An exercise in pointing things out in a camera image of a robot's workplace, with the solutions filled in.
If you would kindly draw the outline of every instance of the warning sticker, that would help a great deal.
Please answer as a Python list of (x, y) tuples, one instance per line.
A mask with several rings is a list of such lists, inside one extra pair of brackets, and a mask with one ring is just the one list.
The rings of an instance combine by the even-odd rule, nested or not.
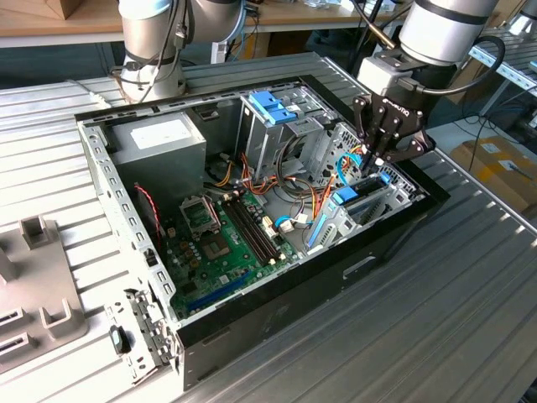
[(498, 163), (506, 170), (516, 170), (518, 166), (511, 160), (498, 161)]
[(489, 154), (495, 154), (501, 152), (501, 149), (496, 147), (496, 144), (493, 143), (483, 143), (481, 146), (487, 151)]

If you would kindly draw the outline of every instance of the green motherboard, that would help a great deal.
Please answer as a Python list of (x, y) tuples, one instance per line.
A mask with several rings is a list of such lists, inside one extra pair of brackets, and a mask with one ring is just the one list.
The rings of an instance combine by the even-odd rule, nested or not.
[[(248, 211), (252, 219), (255, 218), (252, 222), (259, 229), (263, 229), (261, 217), (264, 212), (252, 194), (246, 193), (235, 202), (240, 203), (241, 209)], [(162, 257), (177, 289), (171, 306), (179, 319), (193, 315), (298, 259), (291, 245), (280, 236), (263, 239), (277, 251), (277, 258), (260, 259), (259, 253), (256, 254), (258, 250), (253, 249), (257, 246), (252, 243), (250, 234), (241, 228), (242, 217), (230, 212), (224, 201), (210, 204), (221, 224), (219, 232), (206, 231), (194, 239), (181, 213), (163, 222), (168, 237)], [(197, 222), (206, 221), (200, 209), (190, 210), (195, 213)]]

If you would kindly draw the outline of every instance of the motherboard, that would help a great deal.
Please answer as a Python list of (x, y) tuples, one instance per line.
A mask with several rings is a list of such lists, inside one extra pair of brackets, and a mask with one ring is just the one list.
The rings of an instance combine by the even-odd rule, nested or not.
[(272, 238), (268, 235), (267, 216), (248, 192), (229, 200), (194, 196), (187, 204), (188, 209), (178, 209), (176, 217), (163, 222), (167, 228), (163, 259), (179, 291), (171, 300), (178, 318), (189, 317), (299, 258), (276, 232)]

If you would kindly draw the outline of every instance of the side panel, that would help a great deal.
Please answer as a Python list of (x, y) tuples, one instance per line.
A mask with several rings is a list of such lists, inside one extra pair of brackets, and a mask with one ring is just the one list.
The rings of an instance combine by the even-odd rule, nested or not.
[(369, 274), (437, 206), (431, 199), (416, 202), (180, 329), (178, 335), (185, 348), (185, 388)]
[(369, 247), (324, 267), (318, 275), (186, 348), (185, 388), (194, 386), (369, 274), (410, 226), (411, 223), (387, 233)]

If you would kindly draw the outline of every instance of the ram slot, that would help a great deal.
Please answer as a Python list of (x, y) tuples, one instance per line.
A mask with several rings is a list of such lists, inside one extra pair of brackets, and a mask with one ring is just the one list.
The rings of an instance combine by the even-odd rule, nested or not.
[(246, 207), (239, 201), (230, 201), (223, 208), (262, 266), (278, 257), (278, 251), (250, 217)]

